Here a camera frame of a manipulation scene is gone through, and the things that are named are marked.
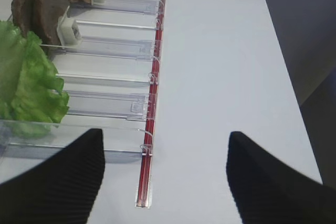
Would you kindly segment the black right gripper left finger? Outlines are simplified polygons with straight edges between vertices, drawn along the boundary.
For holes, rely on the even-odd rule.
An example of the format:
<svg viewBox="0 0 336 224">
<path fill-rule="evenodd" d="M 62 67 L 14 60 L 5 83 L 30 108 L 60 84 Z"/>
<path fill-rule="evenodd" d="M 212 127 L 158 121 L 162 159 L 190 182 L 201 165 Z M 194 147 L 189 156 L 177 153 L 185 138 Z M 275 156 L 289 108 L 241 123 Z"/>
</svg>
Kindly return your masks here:
<svg viewBox="0 0 336 224">
<path fill-rule="evenodd" d="M 1 223 L 87 223 L 105 170 L 103 131 L 1 184 Z"/>
</svg>

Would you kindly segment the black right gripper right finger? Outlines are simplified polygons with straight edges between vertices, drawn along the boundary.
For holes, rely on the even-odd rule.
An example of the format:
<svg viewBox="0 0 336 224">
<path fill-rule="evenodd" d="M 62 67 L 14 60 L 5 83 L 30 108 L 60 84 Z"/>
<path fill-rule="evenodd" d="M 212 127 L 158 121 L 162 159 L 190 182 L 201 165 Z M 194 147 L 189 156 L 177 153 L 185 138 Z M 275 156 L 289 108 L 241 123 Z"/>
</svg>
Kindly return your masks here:
<svg viewBox="0 0 336 224">
<path fill-rule="evenodd" d="M 231 132 L 226 175 L 243 223 L 335 223 L 335 189 Z"/>
</svg>

